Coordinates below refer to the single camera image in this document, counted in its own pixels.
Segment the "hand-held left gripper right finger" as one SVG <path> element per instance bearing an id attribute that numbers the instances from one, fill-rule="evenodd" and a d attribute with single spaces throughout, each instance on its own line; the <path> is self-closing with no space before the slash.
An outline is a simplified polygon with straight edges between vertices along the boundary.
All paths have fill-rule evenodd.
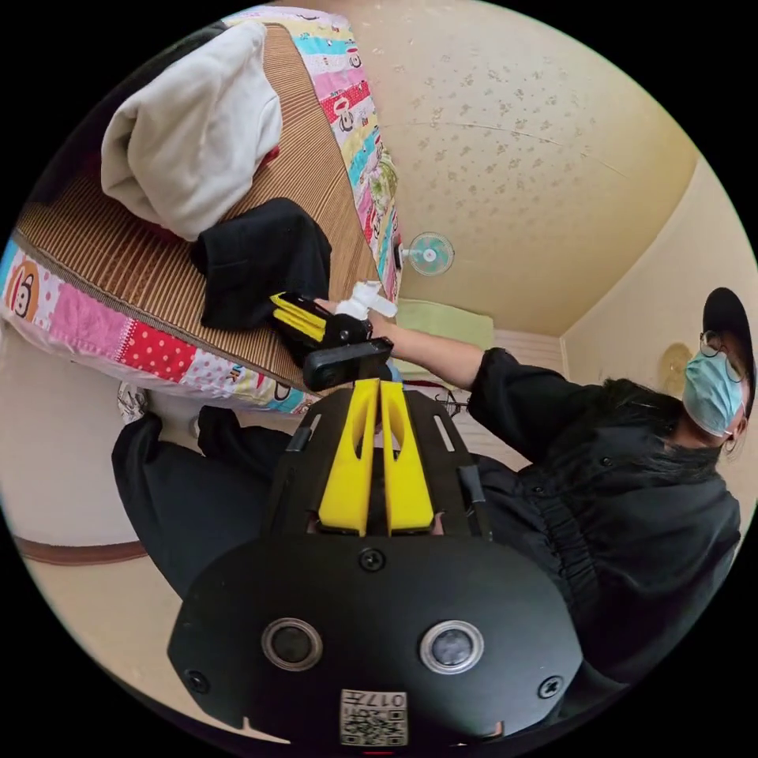
<path id="1" fill-rule="evenodd" d="M 381 382 L 385 513 L 388 533 L 428 532 L 434 510 L 401 384 Z"/>

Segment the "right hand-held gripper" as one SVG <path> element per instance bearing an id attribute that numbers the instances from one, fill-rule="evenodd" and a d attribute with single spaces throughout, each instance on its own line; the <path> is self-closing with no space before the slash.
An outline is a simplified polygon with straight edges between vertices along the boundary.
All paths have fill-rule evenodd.
<path id="1" fill-rule="evenodd" d="M 315 300 L 294 292 L 270 296 L 273 322 L 288 338 L 288 352 L 298 368 L 314 352 L 368 341 L 373 326 L 349 316 L 333 315 Z"/>

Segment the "person's right hand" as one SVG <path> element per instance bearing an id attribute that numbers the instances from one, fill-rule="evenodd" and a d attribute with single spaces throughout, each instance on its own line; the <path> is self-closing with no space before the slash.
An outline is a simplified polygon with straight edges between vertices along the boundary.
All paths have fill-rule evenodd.
<path id="1" fill-rule="evenodd" d="M 397 306 L 381 293 L 381 283 L 378 281 L 357 282 L 350 296 L 338 302 L 320 298 L 313 301 L 330 314 L 349 316 L 371 325 L 391 321 L 397 315 Z"/>

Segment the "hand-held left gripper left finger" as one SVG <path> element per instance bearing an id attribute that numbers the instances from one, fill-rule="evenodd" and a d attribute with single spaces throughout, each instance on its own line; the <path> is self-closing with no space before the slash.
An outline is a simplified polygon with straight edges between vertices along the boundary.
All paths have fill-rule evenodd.
<path id="1" fill-rule="evenodd" d="M 378 379 L 355 383 L 318 509 L 328 531 L 366 535 L 378 399 Z"/>

